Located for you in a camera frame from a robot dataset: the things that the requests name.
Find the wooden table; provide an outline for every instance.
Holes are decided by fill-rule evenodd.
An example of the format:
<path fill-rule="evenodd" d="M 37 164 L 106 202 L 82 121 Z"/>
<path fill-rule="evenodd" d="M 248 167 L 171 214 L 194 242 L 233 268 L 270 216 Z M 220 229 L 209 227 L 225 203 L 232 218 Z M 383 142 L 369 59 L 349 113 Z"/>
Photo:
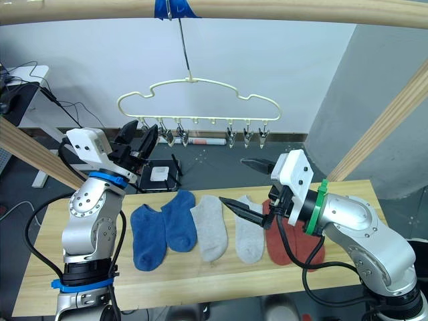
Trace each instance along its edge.
<path fill-rule="evenodd" d="M 267 199 L 270 187 L 246 187 L 194 191 L 197 203 L 202 195 L 224 196 L 232 199 L 247 194 L 261 203 Z M 370 181 L 330 183 L 329 191 L 340 195 L 355 195 L 367 200 L 384 223 L 385 217 Z M 143 203 L 159 210 L 175 193 L 128 195 L 123 203 L 128 222 L 131 213 Z M 264 251 L 255 264 L 245 264 L 235 252 L 235 219 L 223 206 L 229 245 L 223 256 L 212 263 L 202 261 L 199 247 L 189 253 L 168 250 L 164 262 L 152 272 L 138 271 L 132 262 L 132 231 L 127 225 L 126 237 L 118 265 L 120 276 L 114 286 L 118 305 L 123 310 L 172 306 L 195 302 L 212 302 L 266 294 L 302 291 L 301 269 L 294 264 L 279 266 Z M 68 200 L 49 206 L 36 241 L 36 248 L 60 267 L 63 266 L 61 234 L 68 222 Z M 350 258 L 341 247 L 326 239 L 326 261 L 344 261 Z M 50 288 L 57 276 L 35 256 L 31 256 L 19 290 L 13 316 L 52 315 L 56 311 L 58 290 Z M 359 284 L 355 274 L 340 267 L 330 267 L 308 276 L 311 288 L 334 288 Z"/>

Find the blue tape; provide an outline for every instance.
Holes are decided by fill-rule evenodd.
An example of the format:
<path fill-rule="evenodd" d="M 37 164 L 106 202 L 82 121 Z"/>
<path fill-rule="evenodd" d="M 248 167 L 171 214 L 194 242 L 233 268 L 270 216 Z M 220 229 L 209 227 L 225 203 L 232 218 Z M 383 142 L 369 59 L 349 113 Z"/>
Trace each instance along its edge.
<path fill-rule="evenodd" d="M 63 293 L 77 293 L 77 292 L 83 292 L 83 291 L 89 291 L 94 289 L 103 288 L 105 286 L 109 286 L 110 284 L 113 284 L 113 278 L 107 279 L 101 282 L 96 282 L 92 284 L 87 284 L 85 286 L 65 286 L 63 285 L 59 279 L 56 279 L 51 282 L 51 287 L 53 289 L 60 289 Z"/>
<path fill-rule="evenodd" d="M 173 18 L 200 18 L 192 11 L 187 0 L 169 0 Z M 167 1 L 156 0 L 154 2 L 154 17 L 161 20 L 168 19 Z"/>
<path fill-rule="evenodd" d="M 123 179 L 123 177 L 113 176 L 102 172 L 91 172 L 89 173 L 89 177 L 98 177 L 99 179 L 105 179 L 122 188 L 125 188 L 128 185 L 128 183 Z"/>

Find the wooden pole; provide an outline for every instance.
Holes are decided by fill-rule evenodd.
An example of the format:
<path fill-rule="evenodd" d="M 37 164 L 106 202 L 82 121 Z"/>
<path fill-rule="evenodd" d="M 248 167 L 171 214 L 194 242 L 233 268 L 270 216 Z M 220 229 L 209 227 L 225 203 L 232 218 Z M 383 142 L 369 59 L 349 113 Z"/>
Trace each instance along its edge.
<path fill-rule="evenodd" d="M 428 60 L 425 60 L 407 85 L 345 155 L 327 179 L 343 181 L 426 97 L 428 97 Z"/>
<path fill-rule="evenodd" d="M 0 147 L 72 189 L 80 188 L 83 183 L 58 156 L 52 154 L 4 117 L 0 117 Z"/>
<path fill-rule="evenodd" d="M 0 4 L 0 24 L 154 17 L 155 1 L 4 1 Z M 408 0 L 188 0 L 188 3 L 197 16 L 204 18 L 331 21 L 428 29 L 428 3 Z"/>

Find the clothes hanger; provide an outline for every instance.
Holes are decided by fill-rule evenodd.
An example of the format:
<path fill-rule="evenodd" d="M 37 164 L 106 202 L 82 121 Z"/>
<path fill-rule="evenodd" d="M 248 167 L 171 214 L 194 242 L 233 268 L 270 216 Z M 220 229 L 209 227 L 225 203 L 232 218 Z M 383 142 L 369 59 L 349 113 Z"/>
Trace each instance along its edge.
<path fill-rule="evenodd" d="M 166 0 L 166 2 L 167 2 L 168 17 L 170 20 L 172 20 L 171 6 L 169 3 L 169 0 Z M 210 120 L 212 124 L 215 124 L 216 120 L 226 120 L 226 121 L 228 121 L 229 124 L 231 122 L 233 122 L 234 120 L 243 120 L 246 122 L 247 125 L 249 125 L 249 123 L 251 121 L 262 121 L 264 125 L 267 125 L 268 122 L 275 121 L 275 120 L 278 120 L 281 118 L 282 109 L 281 109 L 280 105 L 277 102 L 275 102 L 274 100 L 272 100 L 271 98 L 261 96 L 259 94 L 250 94 L 250 95 L 245 97 L 245 96 L 242 96 L 239 93 L 239 90 L 232 85 L 225 84 L 223 82 L 217 82 L 215 80 L 193 77 L 191 70 L 190 70 L 190 67 L 189 67 L 189 60 L 187 59 L 185 39 L 184 39 L 184 35 L 183 35 L 183 26 L 181 25 L 181 19 L 180 18 L 178 18 L 178 19 L 179 19 L 179 27 L 180 27 L 180 34 L 181 34 L 181 42 L 183 45 L 183 53 L 185 56 L 185 61 L 186 61 L 186 66 L 187 66 L 187 71 L 189 73 L 189 76 L 186 78 L 183 78 L 183 79 L 167 80 L 165 82 L 155 83 L 148 88 L 150 94 L 147 94 L 147 95 L 144 95 L 141 92 L 129 92 L 127 94 L 122 95 L 121 97 L 119 97 L 119 99 L 117 101 L 117 105 L 118 105 L 119 111 L 121 111 L 121 113 L 123 113 L 123 115 L 128 116 L 128 117 L 137 118 L 141 122 L 145 122 L 145 118 L 156 118 L 159 122 L 162 122 L 163 118 L 172 118 L 177 124 L 181 123 L 181 119 L 191 119 L 195 124 L 197 124 L 200 119 L 205 119 L 205 120 Z M 269 102 L 270 104 L 274 105 L 277 108 L 278 115 L 275 118 L 219 117 L 219 116 L 207 117 L 207 116 L 175 116 L 175 115 L 161 116 L 161 115 L 130 114 L 130 113 L 126 112 L 122 107 L 123 99 L 131 97 L 131 96 L 137 95 L 137 96 L 140 96 L 141 98 L 146 98 L 146 99 L 154 97 L 155 96 L 154 89 L 156 87 L 164 86 L 164 85 L 168 85 L 168 84 L 177 84 L 177 83 L 193 84 L 193 83 L 197 83 L 197 82 L 204 82 L 207 84 L 213 84 L 213 85 L 218 85 L 218 86 L 223 86 L 223 87 L 229 88 L 230 90 L 233 90 L 235 92 L 236 97 L 240 100 L 250 100 L 252 98 L 258 98 L 260 100 L 264 100 L 266 102 Z"/>

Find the hanger hook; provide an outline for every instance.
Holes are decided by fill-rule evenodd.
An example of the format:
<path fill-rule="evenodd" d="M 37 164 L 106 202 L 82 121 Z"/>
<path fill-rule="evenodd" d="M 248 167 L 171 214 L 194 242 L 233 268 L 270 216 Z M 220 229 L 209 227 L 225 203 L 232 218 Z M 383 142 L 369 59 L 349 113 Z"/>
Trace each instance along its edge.
<path fill-rule="evenodd" d="M 171 3 L 169 2 L 169 0 L 165 0 L 165 2 L 167 3 L 168 19 L 169 19 L 169 21 L 172 21 L 173 20 L 173 13 L 171 12 Z"/>
<path fill-rule="evenodd" d="M 190 67 L 189 67 L 189 59 L 187 59 L 185 36 L 183 34 L 183 26 L 181 25 L 181 19 L 180 18 L 179 18 L 179 26 L 180 26 L 181 44 L 183 45 L 183 53 L 185 55 L 187 71 L 189 72 L 189 81 L 194 82 L 193 77 L 192 77 L 192 73 L 191 73 Z"/>

